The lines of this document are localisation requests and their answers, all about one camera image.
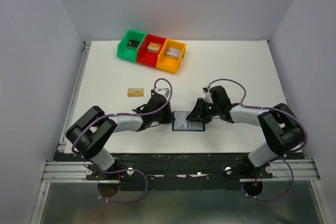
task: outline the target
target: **yellow bin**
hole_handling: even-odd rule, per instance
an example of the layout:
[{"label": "yellow bin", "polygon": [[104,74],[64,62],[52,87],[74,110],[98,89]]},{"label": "yellow bin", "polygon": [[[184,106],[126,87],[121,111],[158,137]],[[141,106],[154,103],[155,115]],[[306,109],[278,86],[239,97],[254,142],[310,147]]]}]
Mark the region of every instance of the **yellow bin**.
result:
[{"label": "yellow bin", "polygon": [[[177,70],[180,68],[181,59],[184,57],[185,46],[186,46],[185,43],[178,42],[172,39],[167,39],[159,53],[159,56],[157,59],[158,61],[156,62],[156,67],[163,69],[165,71],[171,72],[171,73],[176,73]],[[181,54],[178,60],[167,57],[167,50],[170,47],[181,50]]]}]

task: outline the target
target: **white table surface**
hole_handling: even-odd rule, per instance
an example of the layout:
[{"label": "white table surface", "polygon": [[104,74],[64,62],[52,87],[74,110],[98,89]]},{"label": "white table surface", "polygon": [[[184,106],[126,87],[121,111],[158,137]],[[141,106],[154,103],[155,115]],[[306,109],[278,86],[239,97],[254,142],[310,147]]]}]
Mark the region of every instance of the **white table surface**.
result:
[{"label": "white table surface", "polygon": [[[245,104],[274,106],[286,102],[266,41],[182,41],[186,53],[176,74],[117,58],[119,41],[93,41],[80,85],[72,123],[90,107],[106,113],[130,112],[150,98],[157,78],[173,86],[172,111],[190,111],[202,87],[214,79],[229,78],[247,90]],[[231,102],[243,91],[230,82],[223,85]],[[159,82],[158,87],[167,87]],[[144,97],[127,97],[128,88],[144,88]],[[142,132],[112,134],[105,145],[111,153],[216,153],[251,152],[265,141],[260,127],[230,124],[220,119],[206,124],[205,132],[172,131],[171,124]],[[68,141],[65,153],[71,153]]]}]

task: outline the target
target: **metal floor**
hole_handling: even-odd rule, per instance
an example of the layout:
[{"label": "metal floor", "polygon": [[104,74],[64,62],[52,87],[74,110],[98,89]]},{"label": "metal floor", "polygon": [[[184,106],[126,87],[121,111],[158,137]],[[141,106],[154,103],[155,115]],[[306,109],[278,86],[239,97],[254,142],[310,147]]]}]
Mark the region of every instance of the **metal floor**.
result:
[{"label": "metal floor", "polygon": [[[281,195],[288,182],[268,182],[264,197]],[[120,199],[141,192],[120,192]],[[96,185],[52,184],[42,223],[91,224],[217,224],[217,223],[323,223],[309,181],[296,182],[291,194],[263,202],[244,197],[241,191],[150,191],[132,204],[98,200]]]}]

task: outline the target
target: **gray wall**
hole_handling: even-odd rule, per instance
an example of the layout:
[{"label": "gray wall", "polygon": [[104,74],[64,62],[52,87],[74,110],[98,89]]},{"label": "gray wall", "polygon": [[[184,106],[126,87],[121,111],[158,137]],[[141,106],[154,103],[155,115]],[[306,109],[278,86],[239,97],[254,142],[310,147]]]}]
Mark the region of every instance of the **gray wall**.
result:
[{"label": "gray wall", "polygon": [[83,48],[61,0],[0,0],[0,223],[29,223]]},{"label": "gray wall", "polygon": [[294,0],[270,43],[288,103],[307,127],[336,220],[336,0]]},{"label": "gray wall", "polygon": [[270,39],[293,0],[62,0],[85,40],[135,28],[175,39]]}]

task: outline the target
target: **plastic bin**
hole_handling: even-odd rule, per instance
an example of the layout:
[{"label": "plastic bin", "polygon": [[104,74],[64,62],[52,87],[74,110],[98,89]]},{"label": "plastic bin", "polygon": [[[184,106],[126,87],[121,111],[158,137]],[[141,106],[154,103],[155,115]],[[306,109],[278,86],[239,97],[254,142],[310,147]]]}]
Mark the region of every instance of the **plastic bin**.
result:
[{"label": "plastic bin", "polygon": [[[147,46],[150,42],[161,45],[158,53],[147,51]],[[141,64],[145,64],[147,66],[156,67],[156,63],[158,60],[157,58],[165,42],[166,42],[166,38],[158,37],[152,34],[147,34],[138,50],[138,56],[136,59],[137,62]]]},{"label": "plastic bin", "polygon": [[[179,59],[173,59],[173,58],[167,57],[166,53],[170,47],[181,50]],[[172,39],[167,39],[159,53],[156,67],[163,69],[165,71],[171,72],[171,73],[176,73],[178,69],[180,68],[181,59],[184,57],[185,47],[186,47],[185,43],[178,42]]]},{"label": "plastic bin", "polygon": [[[125,60],[136,61],[137,60],[136,56],[138,54],[139,47],[141,46],[146,35],[147,35],[146,33],[143,33],[141,31],[137,31],[133,29],[127,30],[125,36],[122,38],[122,40],[118,44],[117,56]],[[127,48],[127,44],[130,39],[140,41],[136,49]]]}]

